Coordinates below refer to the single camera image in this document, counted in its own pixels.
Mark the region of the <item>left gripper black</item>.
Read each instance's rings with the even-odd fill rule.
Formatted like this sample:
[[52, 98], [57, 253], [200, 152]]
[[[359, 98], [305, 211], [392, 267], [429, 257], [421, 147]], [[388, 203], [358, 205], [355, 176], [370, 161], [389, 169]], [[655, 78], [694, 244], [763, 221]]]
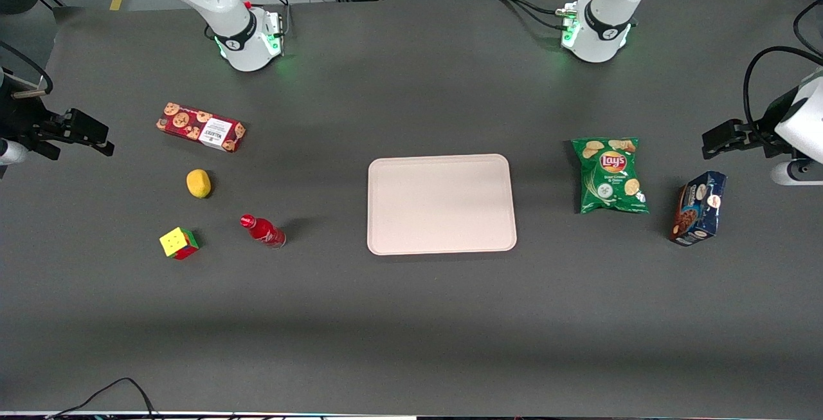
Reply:
[[790, 154], [791, 145], [776, 133], [772, 123], [743, 123], [741, 119], [729, 119], [702, 134], [703, 159], [711, 160], [720, 154], [761, 148], [766, 158]]

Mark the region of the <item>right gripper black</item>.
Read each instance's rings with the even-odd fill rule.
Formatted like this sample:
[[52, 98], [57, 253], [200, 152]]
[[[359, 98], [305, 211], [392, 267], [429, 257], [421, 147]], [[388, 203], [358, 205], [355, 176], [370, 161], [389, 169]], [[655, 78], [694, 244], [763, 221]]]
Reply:
[[1, 138], [3, 152], [35, 152], [49, 160], [58, 160], [61, 149], [50, 140], [53, 134], [70, 140], [58, 143], [85, 145], [112, 156], [115, 145], [107, 142], [109, 128], [79, 109], [68, 109], [64, 115], [44, 106], [40, 98], [13, 98], [3, 95], [1, 100]]

